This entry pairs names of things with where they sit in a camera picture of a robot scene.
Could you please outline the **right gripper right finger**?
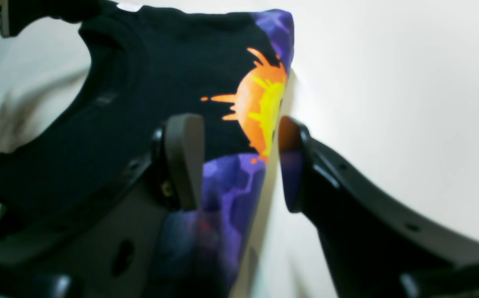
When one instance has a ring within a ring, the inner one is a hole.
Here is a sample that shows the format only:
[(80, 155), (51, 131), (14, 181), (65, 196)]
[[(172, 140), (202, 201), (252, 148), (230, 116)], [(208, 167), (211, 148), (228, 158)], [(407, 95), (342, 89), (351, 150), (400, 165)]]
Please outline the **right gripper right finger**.
[(412, 211), (281, 118), (287, 209), (315, 226), (340, 298), (479, 298), (479, 241)]

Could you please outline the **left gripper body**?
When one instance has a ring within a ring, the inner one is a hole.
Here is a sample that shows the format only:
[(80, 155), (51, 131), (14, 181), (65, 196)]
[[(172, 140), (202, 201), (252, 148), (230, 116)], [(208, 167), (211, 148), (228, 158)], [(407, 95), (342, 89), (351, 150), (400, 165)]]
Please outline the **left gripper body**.
[(0, 0), (0, 36), (18, 36), (28, 25), (46, 17), (83, 22), (99, 15), (101, 6), (101, 0)]

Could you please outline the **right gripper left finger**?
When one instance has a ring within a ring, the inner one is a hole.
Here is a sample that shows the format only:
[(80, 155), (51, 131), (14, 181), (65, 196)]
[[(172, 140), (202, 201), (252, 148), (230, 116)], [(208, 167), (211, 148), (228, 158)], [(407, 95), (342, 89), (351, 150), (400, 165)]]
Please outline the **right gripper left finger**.
[(65, 213), (0, 239), (0, 298), (139, 298), (162, 224), (200, 206), (205, 121), (180, 114)]

